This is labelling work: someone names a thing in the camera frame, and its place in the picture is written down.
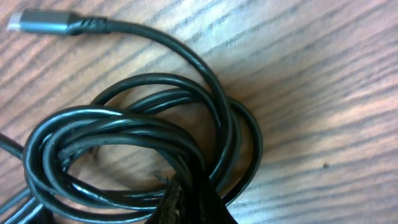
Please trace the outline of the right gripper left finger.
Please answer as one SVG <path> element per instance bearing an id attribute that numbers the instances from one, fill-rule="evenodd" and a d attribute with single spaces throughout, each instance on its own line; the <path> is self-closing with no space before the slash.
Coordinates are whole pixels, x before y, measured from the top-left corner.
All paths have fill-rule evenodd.
<path id="1" fill-rule="evenodd" d="M 183 195 L 180 181 L 173 176 L 162 177 L 159 173 L 155 176 L 165 185 L 166 190 L 155 212 L 146 220 L 145 224 L 181 224 L 183 223 Z"/>

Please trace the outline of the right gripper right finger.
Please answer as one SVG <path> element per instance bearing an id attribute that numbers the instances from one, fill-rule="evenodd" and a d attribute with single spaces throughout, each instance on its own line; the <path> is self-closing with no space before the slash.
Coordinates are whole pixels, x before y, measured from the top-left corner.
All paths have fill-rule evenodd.
<path id="1" fill-rule="evenodd" d="M 189 190 L 189 222 L 192 224 L 237 224 L 208 177 L 193 178 Z"/>

